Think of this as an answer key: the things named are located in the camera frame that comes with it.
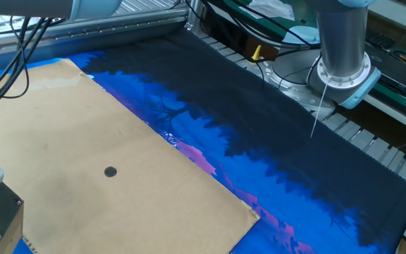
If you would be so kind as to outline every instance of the metal cylinder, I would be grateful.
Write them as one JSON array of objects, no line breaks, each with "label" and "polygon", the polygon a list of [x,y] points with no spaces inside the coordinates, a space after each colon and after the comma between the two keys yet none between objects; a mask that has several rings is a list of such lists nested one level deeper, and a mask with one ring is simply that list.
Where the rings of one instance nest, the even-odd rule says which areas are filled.
[{"label": "metal cylinder", "polygon": [[362,67],[367,8],[317,13],[322,59],[329,75],[349,77]]}]

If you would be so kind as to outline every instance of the black hole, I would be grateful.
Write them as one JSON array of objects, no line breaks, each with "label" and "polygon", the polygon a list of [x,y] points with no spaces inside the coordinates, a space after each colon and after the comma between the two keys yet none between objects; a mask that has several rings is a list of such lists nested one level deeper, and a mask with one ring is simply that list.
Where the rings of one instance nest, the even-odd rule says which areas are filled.
[{"label": "black hole", "polygon": [[117,169],[114,167],[107,167],[104,170],[104,175],[107,177],[114,177],[117,174]]}]

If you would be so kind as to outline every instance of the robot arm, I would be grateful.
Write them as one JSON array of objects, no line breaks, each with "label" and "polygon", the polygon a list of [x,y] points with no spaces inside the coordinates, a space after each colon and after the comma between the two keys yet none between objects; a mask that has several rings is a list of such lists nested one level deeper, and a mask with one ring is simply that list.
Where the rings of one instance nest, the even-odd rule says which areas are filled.
[{"label": "robot arm", "polygon": [[351,109],[380,78],[364,51],[367,6],[374,0],[305,0],[317,13],[322,58],[308,84]]},{"label": "robot arm", "polygon": [[122,0],[0,0],[0,15],[99,19],[112,15]]}]

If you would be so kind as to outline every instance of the brown cardboard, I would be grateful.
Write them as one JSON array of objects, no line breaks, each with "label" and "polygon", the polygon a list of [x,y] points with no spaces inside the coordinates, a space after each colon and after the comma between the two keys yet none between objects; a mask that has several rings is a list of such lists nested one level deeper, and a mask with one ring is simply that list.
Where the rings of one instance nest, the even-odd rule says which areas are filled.
[{"label": "brown cardboard", "polygon": [[0,102],[0,167],[40,254],[226,254],[258,220],[71,61],[30,79]]}]

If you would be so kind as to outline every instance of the dark blue fabric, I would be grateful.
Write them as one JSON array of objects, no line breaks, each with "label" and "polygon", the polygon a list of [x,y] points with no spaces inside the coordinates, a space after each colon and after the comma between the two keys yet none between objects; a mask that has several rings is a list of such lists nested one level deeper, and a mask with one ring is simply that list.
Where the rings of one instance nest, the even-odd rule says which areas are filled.
[{"label": "dark blue fabric", "polygon": [[397,247],[406,181],[322,124],[309,138],[306,110],[270,85],[262,90],[258,77],[194,35],[180,30],[70,58],[258,212],[233,253]]}]

